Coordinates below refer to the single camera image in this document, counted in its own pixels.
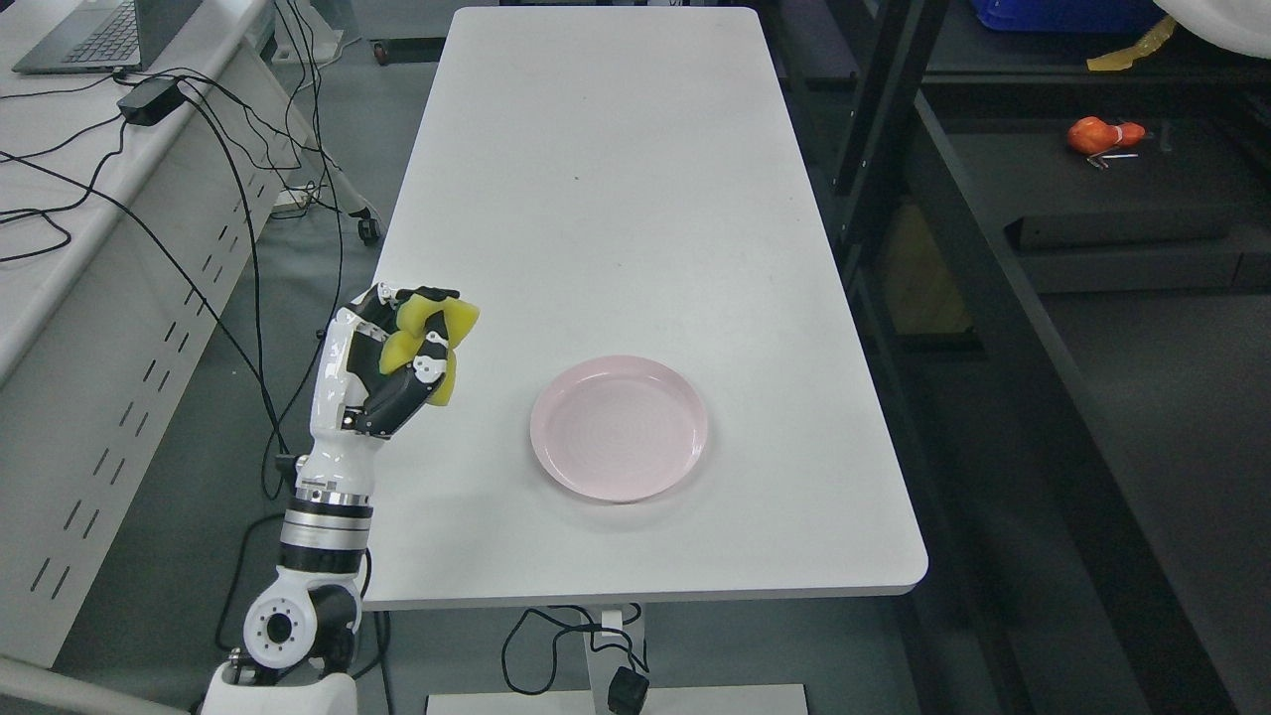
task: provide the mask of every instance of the white table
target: white table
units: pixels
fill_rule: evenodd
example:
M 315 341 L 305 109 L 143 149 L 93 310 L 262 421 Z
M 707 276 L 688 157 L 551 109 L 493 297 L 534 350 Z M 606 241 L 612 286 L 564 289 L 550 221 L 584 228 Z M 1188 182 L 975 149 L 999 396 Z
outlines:
M 376 464 L 370 608 L 880 596 L 924 575 L 754 13 L 460 10 L 376 277 L 483 312 L 451 405 Z M 680 372 L 710 420 L 694 472 L 628 505 L 555 484 L 527 434 L 558 373 L 610 353 Z

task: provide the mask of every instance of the orange toy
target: orange toy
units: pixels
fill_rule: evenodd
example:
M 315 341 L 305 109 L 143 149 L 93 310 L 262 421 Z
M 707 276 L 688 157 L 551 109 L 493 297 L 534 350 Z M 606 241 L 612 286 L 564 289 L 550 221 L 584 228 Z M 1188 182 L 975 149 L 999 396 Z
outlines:
M 1113 146 L 1134 146 L 1146 133 L 1148 130 L 1134 122 L 1113 126 L 1098 117 L 1085 117 L 1068 130 L 1068 145 L 1091 155 Z

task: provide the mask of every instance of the yellow object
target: yellow object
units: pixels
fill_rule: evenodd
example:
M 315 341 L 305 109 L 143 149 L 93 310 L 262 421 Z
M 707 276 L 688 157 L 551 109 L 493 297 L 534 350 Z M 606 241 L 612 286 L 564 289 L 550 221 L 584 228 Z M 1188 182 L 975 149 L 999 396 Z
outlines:
M 1139 38 L 1131 47 L 1125 50 L 1117 50 L 1116 52 L 1108 52 L 1101 57 L 1094 57 L 1093 60 L 1085 61 L 1085 67 L 1092 72 L 1116 72 L 1121 70 L 1129 70 L 1135 60 L 1141 60 L 1148 55 L 1152 55 L 1169 39 L 1169 36 L 1174 33 L 1174 28 L 1178 23 L 1169 15 L 1162 18 L 1162 20 Z
M 390 376 L 414 359 L 419 347 L 423 345 L 423 325 L 437 310 L 441 310 L 446 319 L 450 349 L 446 351 L 446 377 L 426 403 L 444 408 L 455 391 L 455 347 L 468 337 L 477 324 L 477 317 L 480 316 L 480 309 L 472 302 L 458 297 L 446 297 L 440 302 L 422 295 L 408 297 L 398 306 L 397 331 L 390 334 L 380 348 L 380 375 Z
M 428 396 L 425 403 L 436 408 L 445 408 L 450 403 L 450 395 L 455 392 L 455 351 L 446 352 L 446 377 L 437 386 L 437 390 Z
M 441 310 L 446 314 L 446 331 L 450 333 L 450 347 L 459 347 L 459 343 L 468 337 L 473 325 L 477 324 L 477 317 L 480 316 L 480 307 L 458 297 L 447 297 L 441 301 Z
M 414 337 L 407 330 L 398 330 L 384 340 L 380 348 L 380 375 L 391 376 L 402 366 L 414 361 L 423 344 L 423 335 Z
M 414 337 L 423 337 L 423 323 L 437 311 L 437 301 L 428 300 L 422 295 L 412 295 L 405 302 L 398 306 L 397 324 L 399 330 L 405 330 Z

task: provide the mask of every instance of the caster wheel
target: caster wheel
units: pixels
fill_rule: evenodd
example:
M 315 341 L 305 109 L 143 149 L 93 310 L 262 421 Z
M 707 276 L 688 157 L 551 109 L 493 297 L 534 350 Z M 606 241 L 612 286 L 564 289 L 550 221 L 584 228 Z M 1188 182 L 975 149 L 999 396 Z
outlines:
M 375 245 L 380 241 L 380 222 L 375 218 L 362 218 L 357 221 L 357 236 L 362 239 L 364 245 Z

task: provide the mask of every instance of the power adapter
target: power adapter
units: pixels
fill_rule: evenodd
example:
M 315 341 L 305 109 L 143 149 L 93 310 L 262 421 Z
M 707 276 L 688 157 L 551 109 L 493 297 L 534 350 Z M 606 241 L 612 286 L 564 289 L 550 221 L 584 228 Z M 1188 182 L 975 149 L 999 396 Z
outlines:
M 619 668 L 609 682 L 609 711 L 615 715 L 639 715 L 648 696 L 648 678 L 630 668 Z
M 125 122 L 149 127 L 163 121 L 184 100 L 175 77 L 153 76 L 141 80 L 117 105 Z

